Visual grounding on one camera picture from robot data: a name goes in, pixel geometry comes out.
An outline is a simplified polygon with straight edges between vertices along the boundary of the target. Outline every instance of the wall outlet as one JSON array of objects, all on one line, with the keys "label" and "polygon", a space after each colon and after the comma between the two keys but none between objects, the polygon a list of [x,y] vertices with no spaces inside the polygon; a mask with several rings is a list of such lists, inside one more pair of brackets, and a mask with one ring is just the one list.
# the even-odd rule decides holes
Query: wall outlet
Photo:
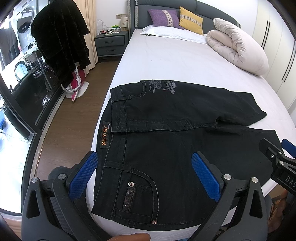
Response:
[{"label": "wall outlet", "polygon": [[116,19],[127,17],[127,14],[116,14]]}]

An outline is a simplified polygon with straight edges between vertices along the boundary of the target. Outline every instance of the purple pillow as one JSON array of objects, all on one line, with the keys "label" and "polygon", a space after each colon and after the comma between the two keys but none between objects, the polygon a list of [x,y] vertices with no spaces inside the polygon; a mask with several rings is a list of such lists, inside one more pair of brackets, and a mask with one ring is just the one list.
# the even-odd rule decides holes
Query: purple pillow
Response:
[{"label": "purple pillow", "polygon": [[148,12],[155,27],[166,26],[184,29],[179,25],[180,20],[176,10],[149,9]]}]

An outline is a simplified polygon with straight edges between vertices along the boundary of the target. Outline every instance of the bed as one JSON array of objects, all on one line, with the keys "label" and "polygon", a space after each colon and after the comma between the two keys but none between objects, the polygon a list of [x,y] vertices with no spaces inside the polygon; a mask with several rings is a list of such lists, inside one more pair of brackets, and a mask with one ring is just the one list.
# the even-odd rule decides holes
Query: bed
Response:
[{"label": "bed", "polygon": [[[256,76],[237,68],[206,44],[140,34],[142,28],[152,24],[151,19],[147,15],[148,9],[177,9],[179,6],[178,2],[180,1],[129,1],[131,39],[109,89],[118,85],[136,83],[140,80],[157,79],[178,80],[226,88],[230,91],[249,92],[253,94],[260,108],[267,113],[264,119],[252,124],[250,127],[255,129],[274,129],[280,141],[286,138],[293,144],[296,144],[296,128],[292,119],[279,97],[261,76]],[[235,19],[211,6],[201,4],[195,0],[182,1],[184,8],[195,13],[196,11],[192,8],[199,4],[204,12],[200,11],[197,14],[208,16],[209,21],[211,21],[211,25],[209,21],[204,22],[205,27],[203,26],[203,30],[205,33],[212,29],[212,19],[216,17],[223,18],[239,26]],[[109,99],[110,90],[108,90],[106,95],[94,133],[91,148],[93,151],[96,151],[99,122]],[[94,205],[94,181],[95,172],[88,182],[86,192],[86,202],[90,211]],[[272,180],[265,183],[262,187],[264,196],[275,185],[276,183]],[[230,222],[233,213],[234,209],[229,211],[224,224]],[[141,232],[141,230],[128,228],[114,221],[91,215],[94,221],[112,236]],[[148,233],[151,235],[151,240],[169,241],[188,238],[197,228],[198,226],[194,226],[181,231],[172,230]]]}]

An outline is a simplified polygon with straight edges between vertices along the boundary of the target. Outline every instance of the wooden floor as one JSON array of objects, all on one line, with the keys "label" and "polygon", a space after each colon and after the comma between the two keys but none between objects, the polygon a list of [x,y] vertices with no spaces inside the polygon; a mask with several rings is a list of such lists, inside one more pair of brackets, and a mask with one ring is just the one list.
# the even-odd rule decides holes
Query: wooden floor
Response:
[{"label": "wooden floor", "polygon": [[46,134],[37,176],[46,180],[59,166],[72,167],[91,149],[99,114],[118,61],[96,64],[86,76],[89,87],[75,100],[65,98]]}]

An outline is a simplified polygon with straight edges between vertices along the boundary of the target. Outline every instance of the white pillow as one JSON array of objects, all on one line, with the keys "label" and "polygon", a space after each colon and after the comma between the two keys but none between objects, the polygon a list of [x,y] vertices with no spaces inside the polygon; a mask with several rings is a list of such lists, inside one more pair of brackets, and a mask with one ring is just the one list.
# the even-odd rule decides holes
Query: white pillow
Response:
[{"label": "white pillow", "polygon": [[207,33],[207,42],[222,57],[235,66],[255,75],[263,75],[269,69],[262,47],[246,32],[234,24],[215,18],[217,30]]},{"label": "white pillow", "polygon": [[196,34],[186,29],[178,29],[173,27],[154,27],[153,25],[149,25],[145,27],[143,29],[143,32],[141,32],[140,34],[160,36],[172,39],[182,39],[208,45],[206,35],[204,36]]}]

